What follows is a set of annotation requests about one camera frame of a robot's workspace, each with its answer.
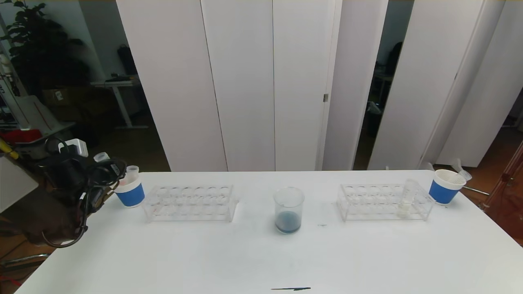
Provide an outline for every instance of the test tube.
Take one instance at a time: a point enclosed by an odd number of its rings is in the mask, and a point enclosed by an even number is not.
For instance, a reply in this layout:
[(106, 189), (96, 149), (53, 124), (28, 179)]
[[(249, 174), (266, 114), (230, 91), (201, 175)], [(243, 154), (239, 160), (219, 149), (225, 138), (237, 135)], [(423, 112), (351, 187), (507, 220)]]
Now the test tube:
[(408, 216), (408, 212), (411, 209), (412, 203), (414, 202), (414, 196), (416, 196), (417, 185), (418, 182), (416, 182), (416, 180), (408, 179), (405, 181), (401, 202), (397, 208), (397, 215), (400, 218), (406, 218)]
[(132, 183), (138, 179), (138, 171), (140, 169), (136, 165), (129, 165), (126, 170), (126, 182)]

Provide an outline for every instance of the red object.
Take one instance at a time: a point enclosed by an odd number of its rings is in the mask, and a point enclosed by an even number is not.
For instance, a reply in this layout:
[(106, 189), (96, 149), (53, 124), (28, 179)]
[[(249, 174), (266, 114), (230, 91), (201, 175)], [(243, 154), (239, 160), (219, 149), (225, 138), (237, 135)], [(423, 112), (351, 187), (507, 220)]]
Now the red object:
[(2, 134), (2, 137), (9, 144), (28, 143), (41, 138), (42, 133), (40, 133), (40, 130), (14, 130), (12, 132)]
[(18, 286), (18, 287), (22, 286), (22, 284), (19, 281), (15, 280), (15, 279), (11, 279), (9, 277), (0, 276), (0, 281), (10, 281), (15, 286)]

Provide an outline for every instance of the white plastic bottle cap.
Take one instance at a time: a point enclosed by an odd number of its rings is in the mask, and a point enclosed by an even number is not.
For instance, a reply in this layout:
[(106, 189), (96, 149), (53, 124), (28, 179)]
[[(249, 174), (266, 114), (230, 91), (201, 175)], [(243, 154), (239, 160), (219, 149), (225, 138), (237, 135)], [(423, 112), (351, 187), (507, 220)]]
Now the white plastic bottle cap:
[(108, 159), (111, 159), (111, 158), (109, 157), (109, 155), (107, 155), (107, 153), (100, 152), (100, 153), (96, 154), (95, 156), (93, 156), (93, 159), (96, 162), (100, 162), (100, 161), (108, 160)]

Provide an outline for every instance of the blue liquid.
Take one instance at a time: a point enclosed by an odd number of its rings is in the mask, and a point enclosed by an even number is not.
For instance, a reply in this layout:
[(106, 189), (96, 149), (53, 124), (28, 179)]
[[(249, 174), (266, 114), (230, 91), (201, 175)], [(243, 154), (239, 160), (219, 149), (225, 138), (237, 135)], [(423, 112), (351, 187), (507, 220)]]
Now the blue liquid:
[(301, 226), (300, 216), (292, 211), (284, 211), (276, 216), (276, 227), (284, 234), (292, 234)]

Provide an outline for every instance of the glass beaker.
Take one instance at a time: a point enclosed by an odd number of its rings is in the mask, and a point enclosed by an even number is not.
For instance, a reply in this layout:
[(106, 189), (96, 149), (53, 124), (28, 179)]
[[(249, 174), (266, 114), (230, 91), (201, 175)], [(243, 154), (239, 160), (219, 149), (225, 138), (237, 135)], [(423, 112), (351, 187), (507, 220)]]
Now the glass beaker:
[(284, 234), (292, 234), (301, 226), (303, 192), (294, 187), (285, 187), (274, 193), (275, 225)]

